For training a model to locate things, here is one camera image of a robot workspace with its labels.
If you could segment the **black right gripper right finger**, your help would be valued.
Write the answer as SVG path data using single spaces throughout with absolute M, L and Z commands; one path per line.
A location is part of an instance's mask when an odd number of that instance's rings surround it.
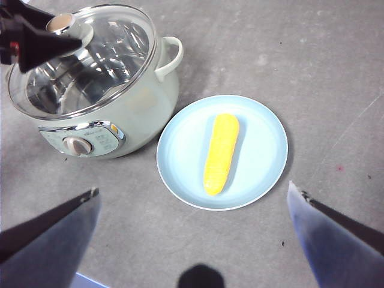
M 383 233 L 289 182 L 289 214 L 319 287 L 383 287 Z

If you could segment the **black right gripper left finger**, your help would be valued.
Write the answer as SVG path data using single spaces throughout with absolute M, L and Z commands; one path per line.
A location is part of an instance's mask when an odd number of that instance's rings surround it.
M 1 287 L 70 287 L 101 206 L 92 188 L 1 231 Z

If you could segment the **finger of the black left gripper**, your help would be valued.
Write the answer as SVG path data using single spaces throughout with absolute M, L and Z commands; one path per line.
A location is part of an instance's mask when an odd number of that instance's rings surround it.
M 33 26 L 46 26 L 54 17 L 54 14 L 48 13 L 23 1 L 13 1 L 13 13 L 21 15 Z
M 17 37 L 19 70 L 28 72 L 39 65 L 82 46 L 78 38 L 53 35 L 44 31 L 23 28 Z

